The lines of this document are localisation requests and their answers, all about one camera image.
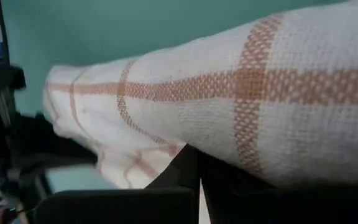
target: teal wall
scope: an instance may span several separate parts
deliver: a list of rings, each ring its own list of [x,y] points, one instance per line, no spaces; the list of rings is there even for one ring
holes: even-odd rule
[[[188,42],[273,12],[338,0],[1,0],[22,113],[42,110],[56,63],[105,62]]]

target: checkered pattern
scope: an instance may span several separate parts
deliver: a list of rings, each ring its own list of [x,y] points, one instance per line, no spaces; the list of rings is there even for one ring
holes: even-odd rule
[[[44,105],[122,188],[145,187],[186,143],[277,186],[358,183],[358,1],[57,66]]]

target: plaid towel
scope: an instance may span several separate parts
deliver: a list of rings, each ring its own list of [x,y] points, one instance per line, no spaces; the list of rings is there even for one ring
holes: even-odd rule
[[[186,143],[278,187],[358,183],[358,1],[56,66],[44,105],[122,188],[145,187]]]

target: woven fabric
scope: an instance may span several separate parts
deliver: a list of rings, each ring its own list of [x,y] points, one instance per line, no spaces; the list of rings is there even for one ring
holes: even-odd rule
[[[122,188],[145,187],[186,143],[278,187],[358,183],[358,1],[56,66],[44,105],[56,133],[85,138]]]

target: cloth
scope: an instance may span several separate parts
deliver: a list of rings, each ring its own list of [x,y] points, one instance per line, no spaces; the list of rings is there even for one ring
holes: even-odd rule
[[[53,67],[44,105],[141,188],[186,144],[273,184],[358,184],[358,1],[274,14],[140,57]]]

